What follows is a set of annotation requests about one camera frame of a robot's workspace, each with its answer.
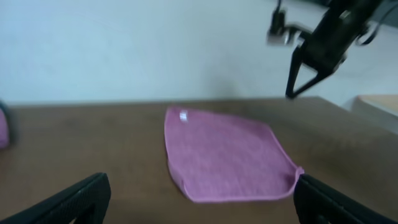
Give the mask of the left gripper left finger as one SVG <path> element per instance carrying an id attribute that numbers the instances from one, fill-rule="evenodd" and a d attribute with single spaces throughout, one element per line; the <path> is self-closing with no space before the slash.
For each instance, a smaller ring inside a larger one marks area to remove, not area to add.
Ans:
<path id="1" fill-rule="evenodd" d="M 3 224 L 102 224 L 111 198 L 105 173 L 93 174 L 65 190 L 1 221 Z"/>

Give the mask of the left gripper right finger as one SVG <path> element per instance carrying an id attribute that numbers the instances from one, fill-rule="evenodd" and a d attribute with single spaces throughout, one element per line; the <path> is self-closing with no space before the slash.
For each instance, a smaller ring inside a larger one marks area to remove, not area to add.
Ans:
<path id="1" fill-rule="evenodd" d="M 308 174 L 298 179 L 294 205 L 301 224 L 397 224 Z"/>

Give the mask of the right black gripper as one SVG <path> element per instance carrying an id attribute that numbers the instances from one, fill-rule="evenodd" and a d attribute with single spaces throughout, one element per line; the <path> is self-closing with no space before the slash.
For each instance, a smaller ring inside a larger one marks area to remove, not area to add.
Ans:
<path id="1" fill-rule="evenodd" d="M 357 36 L 362 33 L 381 0 L 337 0 L 330 3 L 315 30 L 295 49 L 290 63 L 285 96 L 294 99 L 330 76 L 344 61 L 345 53 Z M 317 75 L 294 90 L 302 62 L 318 71 Z"/>

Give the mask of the purple microfiber cloth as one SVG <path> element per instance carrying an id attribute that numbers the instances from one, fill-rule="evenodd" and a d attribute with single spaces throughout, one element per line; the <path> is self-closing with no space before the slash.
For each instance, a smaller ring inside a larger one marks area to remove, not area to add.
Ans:
<path id="1" fill-rule="evenodd" d="M 280 200 L 304 173 L 268 124 L 239 116 L 171 106 L 164 140 L 170 175 L 195 203 Z"/>

